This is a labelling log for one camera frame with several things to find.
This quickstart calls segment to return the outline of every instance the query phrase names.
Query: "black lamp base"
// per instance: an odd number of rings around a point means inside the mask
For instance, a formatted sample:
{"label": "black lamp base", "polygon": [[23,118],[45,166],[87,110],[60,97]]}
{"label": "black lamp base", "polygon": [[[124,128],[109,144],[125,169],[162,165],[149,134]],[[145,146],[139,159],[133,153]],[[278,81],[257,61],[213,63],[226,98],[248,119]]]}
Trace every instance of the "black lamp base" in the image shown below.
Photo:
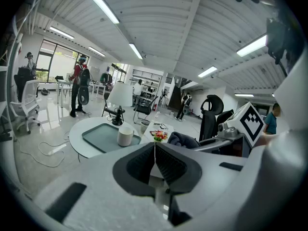
{"label": "black lamp base", "polygon": [[123,121],[121,119],[122,114],[122,107],[120,106],[117,110],[116,117],[112,119],[112,124],[116,126],[121,126],[123,124]]}

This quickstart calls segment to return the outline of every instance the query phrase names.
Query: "white ceiling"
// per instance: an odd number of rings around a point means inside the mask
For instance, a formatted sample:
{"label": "white ceiling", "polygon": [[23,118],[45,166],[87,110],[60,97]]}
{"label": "white ceiling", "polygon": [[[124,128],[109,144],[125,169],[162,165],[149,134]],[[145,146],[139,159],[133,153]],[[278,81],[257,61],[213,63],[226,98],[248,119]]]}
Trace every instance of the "white ceiling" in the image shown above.
{"label": "white ceiling", "polygon": [[[220,72],[266,54],[264,47],[245,57],[236,51],[266,32],[266,19],[275,10],[251,0],[106,0],[120,20],[114,25],[92,0],[42,0],[36,26],[55,26],[76,38],[74,43],[92,46],[106,61],[122,62],[168,71],[205,86],[227,84],[234,89],[274,89],[283,73],[272,60],[219,77]],[[133,42],[144,60],[131,50]],[[211,66],[211,77],[198,74]]]}

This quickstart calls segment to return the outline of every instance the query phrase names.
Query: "fluorescent ceiling light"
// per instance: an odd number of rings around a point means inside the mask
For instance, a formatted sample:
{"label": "fluorescent ceiling light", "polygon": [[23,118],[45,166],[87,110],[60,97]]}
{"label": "fluorescent ceiling light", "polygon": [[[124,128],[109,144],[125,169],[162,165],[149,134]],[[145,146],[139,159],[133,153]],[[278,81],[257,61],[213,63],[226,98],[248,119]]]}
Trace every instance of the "fluorescent ceiling light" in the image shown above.
{"label": "fluorescent ceiling light", "polygon": [[92,48],[92,47],[89,47],[89,49],[90,49],[90,50],[93,50],[93,51],[95,51],[96,53],[98,53],[99,55],[105,57],[105,55],[104,55],[103,53],[99,52],[98,50],[96,50],[96,49],[94,49],[94,48]]}
{"label": "fluorescent ceiling light", "polygon": [[93,1],[101,8],[101,10],[104,11],[104,13],[109,17],[109,19],[114,24],[120,23],[116,15],[111,11],[111,9],[104,0],[93,0]]}
{"label": "fluorescent ceiling light", "polygon": [[210,74],[210,73],[212,73],[212,72],[214,72],[216,70],[217,70],[217,68],[212,66],[209,69],[207,69],[206,71],[204,71],[203,73],[199,74],[198,77],[202,78],[202,77],[204,77],[204,76],[206,76],[206,75],[208,75],[208,74]]}
{"label": "fluorescent ceiling light", "polygon": [[65,54],[64,54],[64,56],[68,56],[68,57],[71,57],[71,58],[74,58],[74,59],[76,59],[76,57],[73,57],[73,56],[69,56],[69,55],[65,55]]}
{"label": "fluorescent ceiling light", "polygon": [[243,47],[242,49],[239,49],[236,53],[241,57],[246,56],[247,54],[266,46],[267,38],[268,36],[264,35],[263,37],[258,38],[257,40],[251,42],[250,44]]}
{"label": "fluorescent ceiling light", "polygon": [[40,48],[41,50],[46,50],[46,51],[52,51],[52,50],[48,50],[48,49],[45,49],[45,48]]}
{"label": "fluorescent ceiling light", "polygon": [[53,30],[53,31],[56,31],[56,32],[58,32],[58,33],[60,33],[60,34],[62,34],[64,36],[67,36],[70,39],[74,39],[73,36],[71,36],[71,35],[69,35],[69,34],[67,34],[67,33],[65,33],[65,32],[63,32],[63,31],[61,31],[61,30],[59,30],[57,28],[54,28],[53,26],[51,26],[50,29]]}
{"label": "fluorescent ceiling light", "polygon": [[135,54],[138,56],[139,59],[143,59],[134,44],[129,44],[129,46],[133,49],[133,51],[135,52]]}
{"label": "fluorescent ceiling light", "polygon": [[253,97],[252,94],[235,94],[235,96],[238,96],[238,97]]}

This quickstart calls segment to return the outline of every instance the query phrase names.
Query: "white cup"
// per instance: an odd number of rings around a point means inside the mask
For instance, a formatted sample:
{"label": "white cup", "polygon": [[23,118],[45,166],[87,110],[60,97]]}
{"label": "white cup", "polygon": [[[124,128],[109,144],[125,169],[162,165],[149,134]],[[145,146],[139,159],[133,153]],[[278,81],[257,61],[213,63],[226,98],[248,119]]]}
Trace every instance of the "white cup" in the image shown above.
{"label": "white cup", "polygon": [[134,136],[134,130],[127,127],[120,127],[116,141],[121,146],[129,146],[133,136]]}

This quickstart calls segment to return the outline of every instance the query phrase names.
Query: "white box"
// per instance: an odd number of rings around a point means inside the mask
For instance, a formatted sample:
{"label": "white box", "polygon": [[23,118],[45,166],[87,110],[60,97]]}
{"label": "white box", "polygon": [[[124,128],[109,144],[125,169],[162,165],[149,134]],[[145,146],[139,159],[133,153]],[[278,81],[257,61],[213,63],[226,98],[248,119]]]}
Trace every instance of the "white box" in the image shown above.
{"label": "white box", "polygon": [[226,123],[229,128],[234,127],[244,133],[252,147],[265,127],[262,117],[250,102],[239,108]]}

